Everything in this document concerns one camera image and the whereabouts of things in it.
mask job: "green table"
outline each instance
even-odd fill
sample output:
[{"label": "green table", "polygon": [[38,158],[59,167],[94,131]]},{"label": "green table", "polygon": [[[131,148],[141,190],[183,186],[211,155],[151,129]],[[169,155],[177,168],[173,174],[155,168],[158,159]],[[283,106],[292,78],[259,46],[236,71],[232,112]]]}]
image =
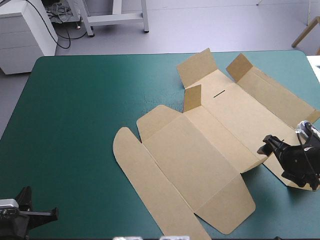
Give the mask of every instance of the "green table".
[{"label": "green table", "polygon": [[[224,73],[237,52],[213,54]],[[300,51],[246,52],[258,68],[320,109],[320,84]],[[159,104],[183,109],[176,65],[190,54],[40,58],[0,140],[0,198],[23,186],[38,211],[60,216],[33,238],[158,238],[161,231],[118,166],[114,136]],[[285,187],[263,165],[243,174],[255,212],[213,238],[320,237],[320,191]]]}]

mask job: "unfolded cardboard box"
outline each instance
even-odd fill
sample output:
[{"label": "unfolded cardboard box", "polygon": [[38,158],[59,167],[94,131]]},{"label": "unfolded cardboard box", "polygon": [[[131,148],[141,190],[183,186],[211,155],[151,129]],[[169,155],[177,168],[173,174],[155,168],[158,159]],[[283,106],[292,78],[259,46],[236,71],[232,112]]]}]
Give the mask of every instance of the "unfolded cardboard box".
[{"label": "unfolded cardboard box", "polygon": [[[137,121],[142,143],[123,127],[113,152],[165,235],[206,240],[194,214],[231,233],[255,210],[240,173],[267,159],[257,154],[264,137],[293,141],[294,127],[314,122],[319,112],[242,54],[227,68],[236,82],[218,70],[209,49],[177,69],[185,87],[184,112],[157,106]],[[281,178],[274,156],[266,166]]]}]

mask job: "white table frame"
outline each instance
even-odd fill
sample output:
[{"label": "white table frame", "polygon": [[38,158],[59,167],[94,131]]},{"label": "white table frame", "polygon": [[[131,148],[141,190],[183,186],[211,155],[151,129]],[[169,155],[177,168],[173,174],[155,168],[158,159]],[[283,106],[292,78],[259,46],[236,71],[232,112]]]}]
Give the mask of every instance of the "white table frame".
[{"label": "white table frame", "polygon": [[141,0],[142,12],[122,13],[122,0],[113,0],[112,14],[90,16],[86,0],[76,0],[80,13],[89,36],[94,36],[94,26],[106,26],[127,23],[143,23],[144,32],[149,32],[148,13],[146,0]]}]

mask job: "white cabinet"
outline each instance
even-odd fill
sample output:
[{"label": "white cabinet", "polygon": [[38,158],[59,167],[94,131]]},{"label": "white cabinet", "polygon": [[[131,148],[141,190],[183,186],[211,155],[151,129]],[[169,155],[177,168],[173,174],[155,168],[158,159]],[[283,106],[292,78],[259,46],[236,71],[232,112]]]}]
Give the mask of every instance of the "white cabinet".
[{"label": "white cabinet", "polygon": [[[30,2],[58,41],[41,0]],[[27,1],[11,0],[0,7],[0,68],[5,74],[31,72],[36,60],[54,56],[56,47],[41,17]]]}]

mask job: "white object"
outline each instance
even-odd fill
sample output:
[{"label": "white object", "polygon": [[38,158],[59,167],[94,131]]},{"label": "white object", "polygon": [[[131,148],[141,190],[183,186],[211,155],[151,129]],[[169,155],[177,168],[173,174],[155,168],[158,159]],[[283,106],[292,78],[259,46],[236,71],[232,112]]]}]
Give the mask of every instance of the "white object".
[{"label": "white object", "polygon": [[320,83],[320,56],[307,56],[307,58]]},{"label": "white object", "polygon": [[142,12],[139,13],[122,13],[122,0],[113,0],[112,15],[90,16],[86,6],[86,0],[76,0],[81,12],[81,16],[89,36],[93,36],[92,27],[127,24],[127,23],[142,23],[144,32],[149,32],[148,13],[146,0],[141,0]]},{"label": "white object", "polygon": [[19,208],[19,204],[15,199],[0,199],[1,208]]},{"label": "white object", "polygon": [[[29,1],[58,41],[41,0]],[[54,56],[56,47],[41,17],[27,1],[11,0],[0,7],[0,68],[5,74],[31,72],[36,60]]]},{"label": "white object", "polygon": [[113,238],[113,240],[143,240],[140,236],[116,236]]},{"label": "white object", "polygon": [[[260,0],[256,5],[260,5],[264,0]],[[308,26],[310,23],[310,15],[311,15],[311,0],[309,0],[309,7],[308,7],[308,17],[306,21],[306,25]]]},{"label": "white object", "polygon": [[162,236],[159,240],[190,240],[189,236]]}]

